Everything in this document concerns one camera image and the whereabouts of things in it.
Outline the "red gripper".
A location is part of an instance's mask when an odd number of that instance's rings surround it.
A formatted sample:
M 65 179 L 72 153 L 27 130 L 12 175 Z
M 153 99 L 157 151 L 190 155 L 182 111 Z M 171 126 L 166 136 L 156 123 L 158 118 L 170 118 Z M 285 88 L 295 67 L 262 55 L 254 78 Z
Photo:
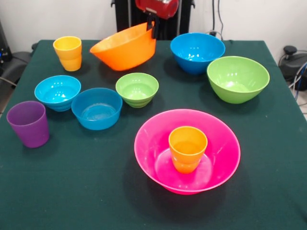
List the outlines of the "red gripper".
M 159 18 L 173 17 L 179 7 L 179 0 L 135 0 L 136 6 L 143 12 L 149 12 L 146 30 L 152 29 L 152 39 L 157 39 L 159 34 Z

